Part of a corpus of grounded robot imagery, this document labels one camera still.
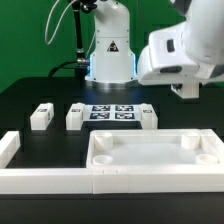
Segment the green screen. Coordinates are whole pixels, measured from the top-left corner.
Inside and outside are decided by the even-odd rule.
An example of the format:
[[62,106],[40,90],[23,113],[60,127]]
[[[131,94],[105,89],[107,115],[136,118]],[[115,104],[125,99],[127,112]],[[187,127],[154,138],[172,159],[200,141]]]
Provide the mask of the green screen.
[[[140,22],[135,0],[119,1],[130,11],[131,49],[139,56],[147,44],[148,34],[180,21],[168,0],[139,0],[144,28]],[[65,15],[57,36],[51,45],[46,45],[44,33],[46,21],[55,0],[1,0],[0,7],[0,92],[25,77],[46,77],[50,69],[62,62],[75,59],[76,41],[72,10]],[[57,21],[68,5],[61,0],[50,24],[52,34]],[[88,49],[93,33],[93,13],[81,14],[83,44]],[[57,76],[73,76],[72,70],[61,70]]]

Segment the black table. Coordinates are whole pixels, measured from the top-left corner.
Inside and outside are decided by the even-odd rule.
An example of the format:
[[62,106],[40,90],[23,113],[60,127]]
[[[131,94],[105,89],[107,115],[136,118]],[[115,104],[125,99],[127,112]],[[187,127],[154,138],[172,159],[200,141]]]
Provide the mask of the black table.
[[[29,117],[40,103],[54,104],[46,131],[31,131]],[[170,86],[99,90],[75,78],[26,78],[0,94],[0,138],[19,130],[22,146],[11,168],[85,167],[90,131],[136,129],[138,122],[96,125],[66,131],[72,103],[152,104],[160,129],[213,129],[224,141],[224,90],[209,84],[199,99],[182,100]],[[0,223],[224,223],[224,193],[112,195],[0,195]]]

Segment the white tray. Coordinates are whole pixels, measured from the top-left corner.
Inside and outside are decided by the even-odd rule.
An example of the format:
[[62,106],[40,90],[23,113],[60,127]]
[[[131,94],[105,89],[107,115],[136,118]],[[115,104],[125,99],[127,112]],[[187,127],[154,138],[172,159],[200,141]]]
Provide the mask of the white tray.
[[91,133],[94,193],[224,191],[224,144],[212,130]]

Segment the robot logo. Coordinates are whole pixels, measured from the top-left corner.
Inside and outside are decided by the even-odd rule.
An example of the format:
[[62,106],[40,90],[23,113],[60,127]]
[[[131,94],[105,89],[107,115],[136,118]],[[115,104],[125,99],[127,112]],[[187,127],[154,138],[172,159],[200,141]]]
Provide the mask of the robot logo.
[[117,45],[114,41],[110,44],[109,48],[107,49],[108,52],[119,52]]

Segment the white block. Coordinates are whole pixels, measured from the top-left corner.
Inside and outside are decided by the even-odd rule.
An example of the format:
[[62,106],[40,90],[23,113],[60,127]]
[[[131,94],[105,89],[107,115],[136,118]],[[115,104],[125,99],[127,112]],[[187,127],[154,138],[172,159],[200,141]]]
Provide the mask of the white block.
[[141,125],[142,129],[150,130],[157,129],[158,127],[158,118],[156,113],[150,104],[141,104],[139,106],[141,111]]
[[83,110],[85,104],[72,104],[66,116],[66,129],[68,131],[81,130],[83,124]]
[[5,168],[20,147],[18,131],[9,131],[0,141],[0,168]]
[[171,90],[183,99],[199,98],[199,83],[184,83],[178,90],[171,86]]
[[52,103],[40,104],[30,117],[31,130],[46,130],[54,117]]

